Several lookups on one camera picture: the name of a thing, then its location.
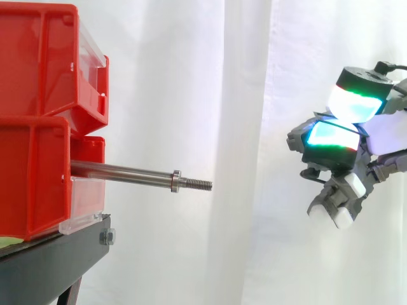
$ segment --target threaded rod end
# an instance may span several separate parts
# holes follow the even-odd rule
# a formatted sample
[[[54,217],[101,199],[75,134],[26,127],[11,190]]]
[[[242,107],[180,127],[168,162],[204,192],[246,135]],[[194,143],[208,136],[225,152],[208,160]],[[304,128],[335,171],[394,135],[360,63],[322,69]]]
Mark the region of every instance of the threaded rod end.
[[[186,179],[185,187],[187,189],[201,189],[203,191],[211,191],[212,182],[196,179]]]

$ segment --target threaded bolt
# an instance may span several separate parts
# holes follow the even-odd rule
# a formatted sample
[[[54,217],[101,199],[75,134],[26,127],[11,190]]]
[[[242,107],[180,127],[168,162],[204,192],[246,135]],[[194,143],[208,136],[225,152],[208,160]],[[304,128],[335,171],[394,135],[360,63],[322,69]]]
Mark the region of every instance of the threaded bolt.
[[[186,179],[185,187],[187,189],[200,189],[203,191],[211,191],[212,182],[204,181],[204,180],[196,180],[196,179]]]
[[[184,178],[181,176],[180,170],[174,170],[174,173],[172,174],[171,191],[173,193],[178,193],[180,187],[183,187],[186,189],[199,189],[201,191],[211,191],[212,182]]]
[[[105,246],[114,245],[114,242],[116,241],[116,230],[113,228],[103,229],[103,231],[100,233],[99,241]]]

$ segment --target metal rod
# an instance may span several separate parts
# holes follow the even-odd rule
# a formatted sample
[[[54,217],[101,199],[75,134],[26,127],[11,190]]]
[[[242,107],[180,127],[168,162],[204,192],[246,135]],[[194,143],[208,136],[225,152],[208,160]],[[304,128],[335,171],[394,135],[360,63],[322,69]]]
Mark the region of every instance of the metal rod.
[[[179,170],[174,170],[174,173],[163,173],[103,163],[71,160],[71,175],[143,184],[145,186],[165,187],[171,189],[173,193],[178,193],[180,187],[204,191],[212,190],[212,182],[181,177],[181,171]]]

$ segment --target black metal table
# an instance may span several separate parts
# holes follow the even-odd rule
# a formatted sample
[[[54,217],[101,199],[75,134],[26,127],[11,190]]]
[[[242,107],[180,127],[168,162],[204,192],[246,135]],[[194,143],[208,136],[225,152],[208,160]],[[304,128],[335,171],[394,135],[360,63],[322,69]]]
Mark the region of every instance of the black metal table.
[[[59,233],[0,249],[0,304],[74,305],[82,275],[109,252],[103,221],[71,235]]]

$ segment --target curtain fold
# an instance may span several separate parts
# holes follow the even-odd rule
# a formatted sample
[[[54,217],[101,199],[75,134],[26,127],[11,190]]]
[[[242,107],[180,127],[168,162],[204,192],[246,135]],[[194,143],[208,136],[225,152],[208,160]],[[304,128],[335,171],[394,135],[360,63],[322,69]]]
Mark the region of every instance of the curtain fold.
[[[321,185],[286,134],[323,111],[346,66],[405,63],[401,1],[274,0],[258,154],[253,230],[242,304],[405,304],[404,175],[363,203],[354,225],[313,226],[306,214]],[[392,78],[406,77],[402,72]]]

